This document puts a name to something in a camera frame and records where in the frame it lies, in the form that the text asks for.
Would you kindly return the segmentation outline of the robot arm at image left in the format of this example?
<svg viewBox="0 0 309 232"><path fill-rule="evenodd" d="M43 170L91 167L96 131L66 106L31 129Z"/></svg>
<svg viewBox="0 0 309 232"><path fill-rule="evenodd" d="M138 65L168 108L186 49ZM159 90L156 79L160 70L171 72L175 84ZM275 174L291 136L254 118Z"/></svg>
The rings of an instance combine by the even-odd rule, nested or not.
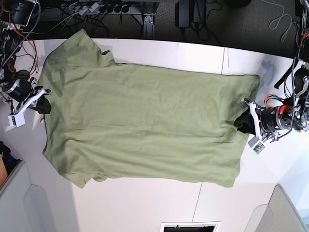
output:
<svg viewBox="0 0 309 232"><path fill-rule="evenodd" d="M49 114L51 105L46 99L50 90L37 85L34 74L39 71L38 53L30 35L41 13L38 0L2 0L0 2L0 95L9 103L11 114L32 109ZM34 53L25 52L33 60L30 70L17 70L17 53L28 43Z"/></svg>

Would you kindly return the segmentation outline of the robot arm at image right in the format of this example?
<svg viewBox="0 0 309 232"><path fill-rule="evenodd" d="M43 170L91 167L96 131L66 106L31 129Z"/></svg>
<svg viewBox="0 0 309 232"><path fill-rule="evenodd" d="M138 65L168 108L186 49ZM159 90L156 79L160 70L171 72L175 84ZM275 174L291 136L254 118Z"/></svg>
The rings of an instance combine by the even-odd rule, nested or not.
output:
<svg viewBox="0 0 309 232"><path fill-rule="evenodd" d="M269 94L264 106L243 99L248 110L239 116L234 126L242 133L253 134L258 142L278 141L280 131L302 132L309 129L309 2L297 0L295 52L292 65L274 85L283 86L285 98Z"/></svg>

